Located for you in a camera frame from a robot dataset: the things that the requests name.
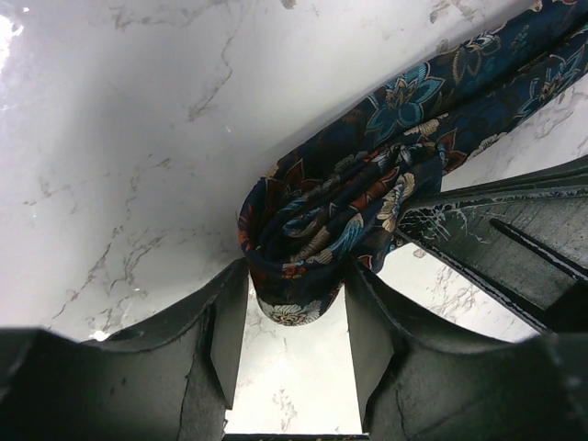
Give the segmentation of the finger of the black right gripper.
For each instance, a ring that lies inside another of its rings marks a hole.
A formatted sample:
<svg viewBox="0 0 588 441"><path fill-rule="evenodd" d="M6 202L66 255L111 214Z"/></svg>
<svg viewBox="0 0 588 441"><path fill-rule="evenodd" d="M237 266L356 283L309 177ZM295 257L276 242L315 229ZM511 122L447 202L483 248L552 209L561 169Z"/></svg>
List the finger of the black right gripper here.
<svg viewBox="0 0 588 441"><path fill-rule="evenodd" d="M587 330L587 159L416 200L404 239L540 332Z"/></svg>

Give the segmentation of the navy floral necktie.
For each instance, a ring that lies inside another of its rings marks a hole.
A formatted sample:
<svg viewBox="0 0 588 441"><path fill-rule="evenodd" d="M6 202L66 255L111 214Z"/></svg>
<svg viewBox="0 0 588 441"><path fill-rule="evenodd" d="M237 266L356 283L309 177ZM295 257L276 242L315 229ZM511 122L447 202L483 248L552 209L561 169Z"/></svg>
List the navy floral necktie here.
<svg viewBox="0 0 588 441"><path fill-rule="evenodd" d="M373 271L402 246L411 198L481 154L587 72L587 4L537 1L378 87L254 185L239 243L262 313L300 326L334 302L353 256Z"/></svg>

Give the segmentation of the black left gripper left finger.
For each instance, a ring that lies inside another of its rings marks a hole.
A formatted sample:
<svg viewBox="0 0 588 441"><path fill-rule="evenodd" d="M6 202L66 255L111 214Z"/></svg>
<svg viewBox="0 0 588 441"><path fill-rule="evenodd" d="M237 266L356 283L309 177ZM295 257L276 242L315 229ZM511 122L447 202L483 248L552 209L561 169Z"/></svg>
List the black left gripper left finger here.
<svg viewBox="0 0 588 441"><path fill-rule="evenodd" d="M1 332L4 440L220 440L248 298L244 260L103 341Z"/></svg>

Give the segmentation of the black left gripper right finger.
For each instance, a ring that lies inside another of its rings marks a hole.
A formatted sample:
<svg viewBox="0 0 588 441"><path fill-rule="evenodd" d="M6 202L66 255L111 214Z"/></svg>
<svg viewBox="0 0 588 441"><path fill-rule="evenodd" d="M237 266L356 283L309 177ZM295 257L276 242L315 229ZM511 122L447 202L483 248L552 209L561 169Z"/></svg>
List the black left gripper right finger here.
<svg viewBox="0 0 588 441"><path fill-rule="evenodd" d="M584 440L587 337L507 343L429 311L354 259L345 306L372 440Z"/></svg>

